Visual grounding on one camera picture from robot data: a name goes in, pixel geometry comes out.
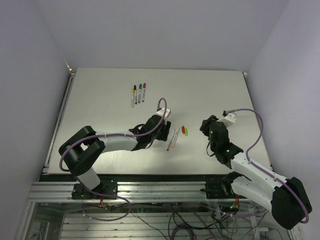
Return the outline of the white pen red end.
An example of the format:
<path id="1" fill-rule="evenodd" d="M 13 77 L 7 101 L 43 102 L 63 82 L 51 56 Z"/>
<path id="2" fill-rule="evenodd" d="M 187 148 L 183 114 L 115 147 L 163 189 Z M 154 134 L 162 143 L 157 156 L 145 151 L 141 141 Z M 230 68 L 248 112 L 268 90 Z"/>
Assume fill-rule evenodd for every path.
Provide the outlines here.
<path id="1" fill-rule="evenodd" d="M 172 136 L 170 138 L 170 141 L 168 143 L 168 146 L 167 146 L 167 149 L 166 149 L 167 152 L 169 152 L 171 147 L 172 147 L 172 143 L 173 143 L 175 135 L 176 135 L 176 129 L 174 129 L 173 134 L 172 134 Z"/>

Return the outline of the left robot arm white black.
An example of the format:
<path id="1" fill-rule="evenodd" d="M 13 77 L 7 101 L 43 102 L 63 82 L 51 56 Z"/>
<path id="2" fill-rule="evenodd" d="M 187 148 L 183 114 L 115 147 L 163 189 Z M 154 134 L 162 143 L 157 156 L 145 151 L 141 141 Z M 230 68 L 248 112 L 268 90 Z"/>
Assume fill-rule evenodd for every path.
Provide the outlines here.
<path id="1" fill-rule="evenodd" d="M 99 134 L 91 126 L 84 126 L 63 145 L 58 152 L 72 176 L 84 185 L 85 194 L 96 199 L 106 193 L 103 183 L 93 169 L 101 154 L 114 151 L 147 149 L 155 140 L 167 141 L 171 122 L 169 112 L 157 111 L 146 123 L 138 124 L 124 133 Z"/>

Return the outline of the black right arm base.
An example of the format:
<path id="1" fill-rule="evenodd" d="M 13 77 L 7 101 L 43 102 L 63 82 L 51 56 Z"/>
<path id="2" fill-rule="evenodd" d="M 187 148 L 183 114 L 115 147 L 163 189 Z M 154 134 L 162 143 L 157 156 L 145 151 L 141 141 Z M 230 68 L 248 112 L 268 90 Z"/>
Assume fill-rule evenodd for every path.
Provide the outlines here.
<path id="1" fill-rule="evenodd" d="M 233 198 L 236 196 L 231 184 L 236 178 L 241 177 L 240 173 L 235 171 L 226 175 L 222 175 L 220 178 L 217 176 L 207 181 L 200 191 L 206 194 L 207 199 L 224 199 Z"/>

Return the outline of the aluminium frame rail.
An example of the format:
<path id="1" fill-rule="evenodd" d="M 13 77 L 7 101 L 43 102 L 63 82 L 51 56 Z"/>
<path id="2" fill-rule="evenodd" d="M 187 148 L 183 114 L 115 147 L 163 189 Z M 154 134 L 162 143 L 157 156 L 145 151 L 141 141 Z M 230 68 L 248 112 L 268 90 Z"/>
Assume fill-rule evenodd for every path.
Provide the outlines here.
<path id="1" fill-rule="evenodd" d="M 35 182 L 27 200 L 35 203 L 96 203 L 97 199 L 72 199 L 75 182 Z M 117 182 L 112 196 L 131 203 L 201 202 L 207 199 L 204 181 L 194 182 Z"/>

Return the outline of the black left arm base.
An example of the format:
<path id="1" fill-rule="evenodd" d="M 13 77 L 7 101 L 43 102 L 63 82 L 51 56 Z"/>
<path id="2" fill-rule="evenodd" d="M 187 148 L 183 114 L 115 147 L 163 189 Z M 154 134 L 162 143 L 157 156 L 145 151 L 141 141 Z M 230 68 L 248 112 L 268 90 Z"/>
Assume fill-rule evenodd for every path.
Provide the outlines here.
<path id="1" fill-rule="evenodd" d="M 101 198 L 114 200 L 117 193 L 118 185 L 113 180 L 103 181 L 94 189 L 89 189 L 82 183 L 77 183 L 73 186 L 71 198 L 73 200 L 97 200 Z"/>

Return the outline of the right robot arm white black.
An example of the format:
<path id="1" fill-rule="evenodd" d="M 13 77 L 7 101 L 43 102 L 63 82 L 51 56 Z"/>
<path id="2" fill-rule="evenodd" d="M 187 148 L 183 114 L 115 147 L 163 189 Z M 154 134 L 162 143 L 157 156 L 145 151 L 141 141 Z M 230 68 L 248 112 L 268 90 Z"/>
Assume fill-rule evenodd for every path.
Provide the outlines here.
<path id="1" fill-rule="evenodd" d="M 283 228 L 291 230 L 307 223 L 312 206 L 303 183 L 267 169 L 229 139 L 228 127 L 236 115 L 224 113 L 218 119 L 211 115 L 202 121 L 199 130 L 208 138 L 206 150 L 219 163 L 231 170 L 221 181 L 220 192 L 226 198 L 245 197 L 265 208 Z"/>

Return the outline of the white pen green end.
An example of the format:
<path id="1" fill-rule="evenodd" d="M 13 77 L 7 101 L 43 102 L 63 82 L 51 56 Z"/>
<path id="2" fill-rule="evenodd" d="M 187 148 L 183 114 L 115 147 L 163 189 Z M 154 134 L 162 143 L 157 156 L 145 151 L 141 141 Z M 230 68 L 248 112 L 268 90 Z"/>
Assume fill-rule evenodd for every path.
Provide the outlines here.
<path id="1" fill-rule="evenodd" d="M 142 89 L 138 88 L 138 103 L 141 103 L 141 99 L 142 99 Z"/>

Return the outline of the white pen blue end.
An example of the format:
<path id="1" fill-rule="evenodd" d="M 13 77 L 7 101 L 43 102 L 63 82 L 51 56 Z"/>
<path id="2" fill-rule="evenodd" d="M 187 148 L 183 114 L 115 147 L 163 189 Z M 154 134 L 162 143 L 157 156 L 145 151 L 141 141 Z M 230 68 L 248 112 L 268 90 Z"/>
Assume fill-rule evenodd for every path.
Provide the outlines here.
<path id="1" fill-rule="evenodd" d="M 134 93 L 134 104 L 135 104 L 135 105 L 137 105 L 137 104 L 138 104 L 137 89 L 135 90 L 135 93 Z"/>

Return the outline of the white pen orange end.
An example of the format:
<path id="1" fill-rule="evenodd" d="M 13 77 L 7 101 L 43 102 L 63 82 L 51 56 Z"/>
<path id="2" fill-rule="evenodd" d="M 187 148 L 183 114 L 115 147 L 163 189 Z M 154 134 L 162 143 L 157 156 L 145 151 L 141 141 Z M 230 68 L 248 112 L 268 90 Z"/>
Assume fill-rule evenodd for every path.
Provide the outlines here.
<path id="1" fill-rule="evenodd" d="M 178 139 L 178 136 L 179 136 L 179 132 L 180 132 L 180 128 L 178 128 L 177 131 L 175 132 L 175 135 L 174 135 L 174 138 L 173 138 L 173 141 L 172 141 L 172 145 L 171 145 L 172 148 L 174 148 L 175 145 L 176 145 L 176 142 L 177 142 L 177 139 Z"/>

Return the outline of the white pen yellow end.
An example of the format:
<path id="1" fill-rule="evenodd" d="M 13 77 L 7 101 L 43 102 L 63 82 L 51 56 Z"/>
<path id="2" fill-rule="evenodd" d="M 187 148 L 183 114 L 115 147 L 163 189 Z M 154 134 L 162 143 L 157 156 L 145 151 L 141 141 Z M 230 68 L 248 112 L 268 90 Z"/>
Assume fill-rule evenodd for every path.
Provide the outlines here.
<path id="1" fill-rule="evenodd" d="M 132 107 L 132 108 L 135 107 L 134 93 L 132 93 L 132 90 L 131 90 L 131 107 Z"/>

